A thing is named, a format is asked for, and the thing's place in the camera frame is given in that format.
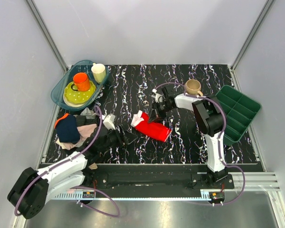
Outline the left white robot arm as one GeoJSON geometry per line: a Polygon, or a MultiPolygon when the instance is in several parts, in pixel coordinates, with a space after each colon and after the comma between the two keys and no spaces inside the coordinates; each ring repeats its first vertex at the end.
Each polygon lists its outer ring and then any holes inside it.
{"type": "Polygon", "coordinates": [[[119,125],[115,129],[97,128],[83,144],[61,161],[35,170],[26,168],[7,195],[15,207],[15,216],[31,219],[56,195],[79,187],[88,188],[93,183],[90,165],[97,163],[100,155],[112,147],[127,147],[137,136],[119,125]]]}

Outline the red underwear white trim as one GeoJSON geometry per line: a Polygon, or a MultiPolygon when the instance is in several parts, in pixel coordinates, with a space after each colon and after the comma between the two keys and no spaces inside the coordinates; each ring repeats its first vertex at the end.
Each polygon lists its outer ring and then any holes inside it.
{"type": "Polygon", "coordinates": [[[167,128],[161,123],[148,123],[148,121],[149,116],[145,112],[139,110],[137,114],[133,115],[131,126],[134,127],[138,132],[152,139],[166,142],[171,134],[171,129],[167,128]]]}

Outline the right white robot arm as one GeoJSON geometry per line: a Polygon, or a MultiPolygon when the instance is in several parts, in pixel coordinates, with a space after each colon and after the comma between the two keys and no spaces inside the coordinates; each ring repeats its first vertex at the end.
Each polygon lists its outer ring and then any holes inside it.
{"type": "Polygon", "coordinates": [[[149,111],[149,122],[162,120],[167,112],[176,108],[192,111],[198,129],[206,139],[208,152],[206,183],[211,188],[219,187],[228,175],[223,154],[227,121],[216,96],[190,95],[187,92],[171,95],[166,87],[161,90],[161,94],[156,88],[152,90],[151,97],[154,101],[149,111]]]}

